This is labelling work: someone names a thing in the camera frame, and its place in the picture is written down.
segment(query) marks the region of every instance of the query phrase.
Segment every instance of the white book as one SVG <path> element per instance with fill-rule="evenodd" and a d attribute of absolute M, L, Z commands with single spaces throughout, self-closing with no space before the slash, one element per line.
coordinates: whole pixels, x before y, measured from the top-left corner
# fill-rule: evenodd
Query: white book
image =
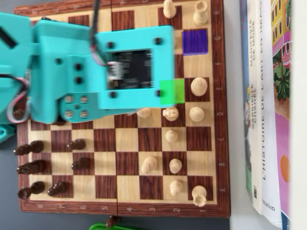
<path fill-rule="evenodd" d="M 258 88 L 259 44 L 256 19 L 256 2 L 247 0 L 248 17 L 248 81 L 249 81 L 249 112 L 250 112 L 250 162 L 251 162 L 251 189 L 253 207 L 261 214 L 261 167 L 260 167 L 260 94 Z"/>

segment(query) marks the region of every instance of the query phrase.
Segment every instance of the chess piece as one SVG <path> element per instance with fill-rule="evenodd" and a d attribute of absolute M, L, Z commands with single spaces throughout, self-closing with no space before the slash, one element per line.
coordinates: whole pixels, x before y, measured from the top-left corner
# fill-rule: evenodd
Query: chess piece
<path fill-rule="evenodd" d="M 192 189 L 193 203 L 198 207 L 203 207 L 207 202 L 207 190 L 201 186 L 195 186 Z"/>
<path fill-rule="evenodd" d="M 27 199 L 31 194 L 39 194 L 45 190 L 45 184 L 42 181 L 34 182 L 30 188 L 22 188 L 18 191 L 20 199 Z"/>
<path fill-rule="evenodd" d="M 169 121 L 175 121 L 179 117 L 179 111 L 175 107 L 166 108 L 163 110 L 162 115 Z"/>
<path fill-rule="evenodd" d="M 72 170 L 89 169 L 89 168 L 90 168 L 90 159 L 87 157 L 80 158 L 71 165 Z"/>
<path fill-rule="evenodd" d="M 171 173 L 177 173 L 180 171 L 180 169 L 182 168 L 182 163 L 179 159 L 172 159 L 169 163 L 169 169 L 171 171 Z"/>
<path fill-rule="evenodd" d="M 50 188 L 48 191 L 47 191 L 47 194 L 49 196 L 56 196 L 58 194 L 61 194 L 61 193 L 65 193 L 66 191 L 66 184 L 65 182 L 57 182 L 56 184 L 54 184 L 52 186 L 52 188 Z"/>
<path fill-rule="evenodd" d="M 195 12 L 193 15 L 193 21 L 196 25 L 205 25 L 208 22 L 208 4 L 207 2 L 200 0 L 195 3 Z"/>
<path fill-rule="evenodd" d="M 14 149 L 13 153 L 16 155 L 25 155 L 29 154 L 30 152 L 39 153 L 43 151 L 44 143 L 41 140 L 36 140 L 31 142 L 30 145 L 24 144 Z"/>
<path fill-rule="evenodd" d="M 137 115 L 142 118 L 147 118 L 150 116 L 150 114 L 151 114 L 150 108 L 143 108 L 137 112 Z"/>
<path fill-rule="evenodd" d="M 154 156 L 147 157 L 142 165 L 142 173 L 148 174 L 152 172 L 157 168 L 157 165 L 158 165 L 158 160 L 156 157 Z"/>
<path fill-rule="evenodd" d="M 168 19 L 173 18 L 176 15 L 176 7 L 174 6 L 172 0 L 164 0 L 163 14 Z"/>
<path fill-rule="evenodd" d="M 16 171 L 17 174 L 35 174 L 35 173 L 42 173 L 46 168 L 45 161 L 37 160 L 30 163 L 26 163 L 17 167 Z"/>
<path fill-rule="evenodd" d="M 86 147 L 86 143 L 84 139 L 76 139 L 70 142 L 67 147 L 72 150 L 82 150 Z"/>
<path fill-rule="evenodd" d="M 176 131 L 173 131 L 173 130 L 169 130 L 165 133 L 165 139 L 168 141 L 168 142 L 175 142 L 177 141 L 178 139 L 178 134 Z"/>
<path fill-rule="evenodd" d="M 208 84 L 204 78 L 195 78 L 191 83 L 191 91 L 195 96 L 203 96 L 207 89 Z"/>
<path fill-rule="evenodd" d="M 170 184 L 170 191 L 172 196 L 178 195 L 182 190 L 182 182 L 179 180 L 174 180 Z"/>
<path fill-rule="evenodd" d="M 110 216 L 106 220 L 106 228 L 110 229 L 110 228 L 112 228 L 118 222 L 119 222 L 119 217 L 117 217 L 117 216 Z"/>
<path fill-rule="evenodd" d="M 190 109 L 189 116 L 192 121 L 200 122 L 204 117 L 204 112 L 199 107 L 193 107 Z"/>

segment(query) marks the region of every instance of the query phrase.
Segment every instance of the green object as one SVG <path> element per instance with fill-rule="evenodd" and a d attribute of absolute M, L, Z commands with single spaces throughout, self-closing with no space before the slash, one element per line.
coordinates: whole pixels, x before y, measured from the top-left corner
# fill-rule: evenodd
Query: green object
<path fill-rule="evenodd" d="M 113 226 L 110 228 L 111 230 L 136 230 L 136 229 L 130 229 L 130 228 L 125 228 L 125 227 L 120 227 L 120 226 Z M 90 226 L 88 230 L 107 230 L 106 225 L 102 223 L 97 223 L 93 224 Z"/>
<path fill-rule="evenodd" d="M 184 79 L 159 81 L 160 104 L 184 103 Z"/>

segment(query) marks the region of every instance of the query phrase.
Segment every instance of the colorful book cover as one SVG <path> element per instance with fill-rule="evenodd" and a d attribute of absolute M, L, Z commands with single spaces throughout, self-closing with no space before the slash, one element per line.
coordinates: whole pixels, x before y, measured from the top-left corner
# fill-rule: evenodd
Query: colorful book cover
<path fill-rule="evenodd" d="M 244 143 L 245 143 L 245 170 L 246 189 L 251 194 L 251 164 L 249 140 L 249 88 L 248 88 L 248 31 L 247 31 L 247 0 L 240 0 L 241 16 L 241 50 L 242 50 L 242 76 L 243 76 L 243 112 L 244 112 Z"/>
<path fill-rule="evenodd" d="M 276 125 L 278 182 L 283 230 L 289 217 L 289 99 L 291 76 L 291 1 L 271 0 L 273 85 Z"/>

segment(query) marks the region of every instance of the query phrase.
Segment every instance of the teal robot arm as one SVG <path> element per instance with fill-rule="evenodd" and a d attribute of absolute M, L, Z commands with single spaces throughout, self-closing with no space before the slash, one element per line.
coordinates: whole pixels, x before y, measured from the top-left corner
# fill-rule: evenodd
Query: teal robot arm
<path fill-rule="evenodd" d="M 144 107 L 170 107 L 161 97 L 173 89 L 161 82 L 174 79 L 173 28 L 154 26 L 95 35 L 107 63 L 91 53 L 87 26 L 0 13 L 0 124 L 25 78 L 31 119 L 52 124 L 61 119 L 77 123 Z"/>

